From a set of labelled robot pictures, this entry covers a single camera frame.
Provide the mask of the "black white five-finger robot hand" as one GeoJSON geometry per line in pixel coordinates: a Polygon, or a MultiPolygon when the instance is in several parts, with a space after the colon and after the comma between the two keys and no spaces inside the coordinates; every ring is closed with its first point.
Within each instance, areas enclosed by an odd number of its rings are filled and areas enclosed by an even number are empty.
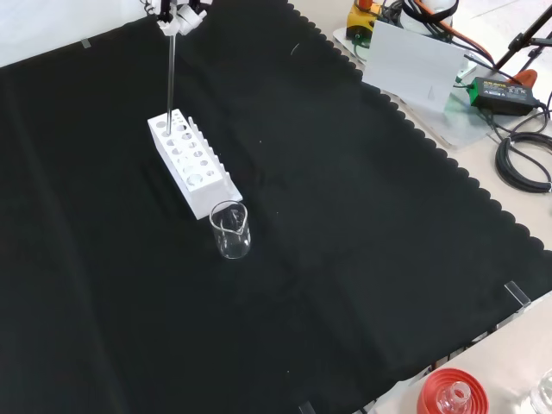
{"type": "Polygon", "coordinates": [[[165,36],[188,35],[207,16],[211,0],[141,1],[148,15],[155,15],[165,36]]]}

